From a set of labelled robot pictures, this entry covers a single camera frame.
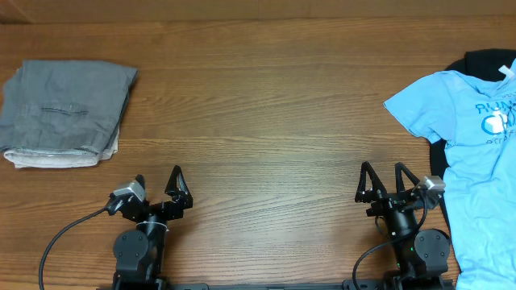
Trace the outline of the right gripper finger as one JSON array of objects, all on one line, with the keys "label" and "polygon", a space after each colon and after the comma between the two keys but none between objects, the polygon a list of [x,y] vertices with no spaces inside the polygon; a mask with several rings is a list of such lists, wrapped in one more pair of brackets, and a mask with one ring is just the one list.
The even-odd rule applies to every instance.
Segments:
[{"label": "right gripper finger", "polygon": [[360,168],[360,179],[355,201],[379,201],[386,197],[387,190],[368,161]]},{"label": "right gripper finger", "polygon": [[395,181],[396,181],[396,191],[397,193],[404,192],[406,190],[405,184],[403,181],[403,176],[406,176],[413,186],[417,185],[420,182],[420,179],[413,174],[407,166],[402,162],[398,162],[394,165],[395,169]]}]

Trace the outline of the grey shorts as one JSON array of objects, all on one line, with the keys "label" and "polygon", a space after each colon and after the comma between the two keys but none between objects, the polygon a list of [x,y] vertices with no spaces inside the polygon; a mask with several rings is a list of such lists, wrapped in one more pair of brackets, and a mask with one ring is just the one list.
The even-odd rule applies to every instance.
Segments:
[{"label": "grey shorts", "polygon": [[136,75],[99,60],[25,60],[3,86],[1,149],[100,153]]}]

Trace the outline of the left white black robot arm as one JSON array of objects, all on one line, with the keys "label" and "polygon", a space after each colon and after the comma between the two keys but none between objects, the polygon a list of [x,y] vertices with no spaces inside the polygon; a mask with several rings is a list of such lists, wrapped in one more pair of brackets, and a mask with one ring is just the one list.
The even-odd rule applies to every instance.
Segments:
[{"label": "left white black robot arm", "polygon": [[184,211],[193,207],[180,166],[173,168],[164,194],[170,197],[168,201],[150,204],[141,175],[110,194],[107,213],[121,213],[135,223],[135,229],[122,232],[114,241],[112,290],[170,288],[168,279],[161,275],[168,222],[183,218]]}]

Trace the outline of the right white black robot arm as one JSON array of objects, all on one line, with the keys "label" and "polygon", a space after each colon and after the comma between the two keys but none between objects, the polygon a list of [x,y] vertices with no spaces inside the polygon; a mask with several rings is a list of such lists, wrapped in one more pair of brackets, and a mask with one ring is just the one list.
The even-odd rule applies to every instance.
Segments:
[{"label": "right white black robot arm", "polygon": [[[387,191],[380,178],[365,161],[361,164],[355,202],[369,205],[366,214],[386,241],[365,251],[352,269],[350,289],[419,290],[453,289],[442,274],[448,271],[450,236],[439,229],[422,228],[428,212],[443,199],[445,184],[438,176],[419,179],[403,163],[394,166],[396,191]],[[397,268],[379,280],[358,280],[360,263],[380,249],[393,249]]]}]

